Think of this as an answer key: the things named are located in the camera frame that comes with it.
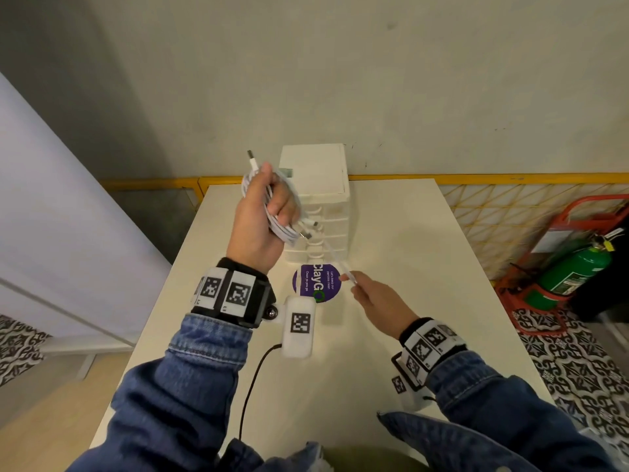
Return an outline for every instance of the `patterned tile floor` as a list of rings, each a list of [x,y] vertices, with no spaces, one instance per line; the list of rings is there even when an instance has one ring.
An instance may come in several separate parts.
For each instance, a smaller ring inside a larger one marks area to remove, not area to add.
[[[0,315],[0,386],[43,361],[39,345],[46,333]]]
[[[565,334],[520,339],[557,406],[629,453],[629,381],[582,321],[570,311],[559,314]],[[525,330],[559,328],[551,315],[519,309],[514,316]]]

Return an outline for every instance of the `green fire extinguisher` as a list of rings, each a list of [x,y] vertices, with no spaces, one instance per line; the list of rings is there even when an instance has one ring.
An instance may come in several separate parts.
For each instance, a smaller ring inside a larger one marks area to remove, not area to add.
[[[595,235],[577,248],[570,248],[551,256],[547,267],[535,281],[539,286],[554,294],[570,296],[587,280],[604,270],[611,263],[614,247],[610,238],[616,237],[622,229],[610,232],[609,236]],[[531,290],[524,302],[536,309],[550,311],[558,301]]]

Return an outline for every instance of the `person's left hand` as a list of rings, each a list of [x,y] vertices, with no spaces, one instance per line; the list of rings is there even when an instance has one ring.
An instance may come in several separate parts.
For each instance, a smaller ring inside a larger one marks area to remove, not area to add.
[[[284,242],[269,229],[267,214],[264,212],[267,186],[271,186],[273,191],[267,209],[271,215],[277,216],[280,225],[287,226],[299,219],[299,209],[293,194],[273,173],[271,165],[265,162],[249,183],[246,197],[238,203],[226,255],[264,275],[276,264],[284,250]]]

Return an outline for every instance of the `white cable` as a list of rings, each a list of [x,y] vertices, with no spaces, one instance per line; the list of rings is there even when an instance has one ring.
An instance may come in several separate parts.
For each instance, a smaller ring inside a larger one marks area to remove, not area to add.
[[[258,163],[256,162],[256,158],[254,157],[254,154],[250,150],[247,151],[247,154],[249,155],[249,164],[251,164],[251,172],[249,172],[249,174],[247,175],[244,175],[242,178],[242,196],[243,197],[247,195],[247,189],[249,188],[249,183],[260,170],[260,168],[258,167]],[[271,229],[273,233],[277,235],[277,237],[280,240],[282,240],[285,244],[289,244],[290,246],[295,245],[295,242],[299,239],[299,237],[304,237],[306,239],[312,238],[313,232],[308,227],[316,226],[317,222],[309,219],[308,215],[304,212],[303,208],[301,207],[301,201],[299,200],[299,194],[297,193],[297,190],[295,190],[293,183],[290,180],[288,180],[288,178],[284,174],[279,172],[278,170],[273,170],[273,172],[275,172],[275,174],[286,184],[286,186],[291,191],[291,194],[293,195],[293,198],[295,199],[295,203],[297,204],[297,208],[299,209],[300,217],[299,217],[298,222],[303,227],[305,232],[300,233],[297,230],[295,230],[291,225],[287,225],[287,226],[280,225],[280,223],[277,221],[277,216],[273,216],[269,213],[269,210],[267,209],[267,205],[269,204],[269,201],[271,201],[271,197],[273,197],[273,192],[271,190],[271,187],[267,186],[267,193],[264,199],[264,210],[267,212],[267,218],[269,219],[269,228]],[[341,259],[338,258],[338,255],[336,254],[334,249],[330,246],[330,244],[325,239],[325,237],[322,237],[322,240],[323,240],[323,245],[325,246],[325,248],[327,248],[328,252],[330,252],[332,257],[334,258],[334,261],[339,264],[343,273],[347,275],[347,277],[351,280],[351,282],[354,285],[357,285],[356,278],[354,277],[354,275],[352,275],[352,273],[350,272],[349,268],[345,265],[345,263],[341,261]]]

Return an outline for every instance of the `white table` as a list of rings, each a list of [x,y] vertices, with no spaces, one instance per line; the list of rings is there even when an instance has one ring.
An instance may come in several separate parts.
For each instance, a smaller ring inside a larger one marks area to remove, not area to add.
[[[535,366],[436,183],[431,179],[350,183],[352,225],[348,263],[388,283],[419,315],[450,325],[500,373],[528,381],[552,401]],[[172,266],[127,369],[163,356],[189,311],[203,272],[225,251],[240,186],[211,186]],[[298,265],[282,259],[269,275],[279,301],[293,294]],[[406,448],[377,421],[377,410],[399,408],[390,358],[400,351],[366,321],[350,285],[317,307],[314,351],[266,359],[247,406],[243,440],[265,458],[285,456],[306,441]],[[249,345],[225,443],[237,436],[242,404],[263,353],[280,342],[281,327],[262,324]],[[435,405],[423,412],[443,417]],[[108,410],[92,446],[100,444]]]

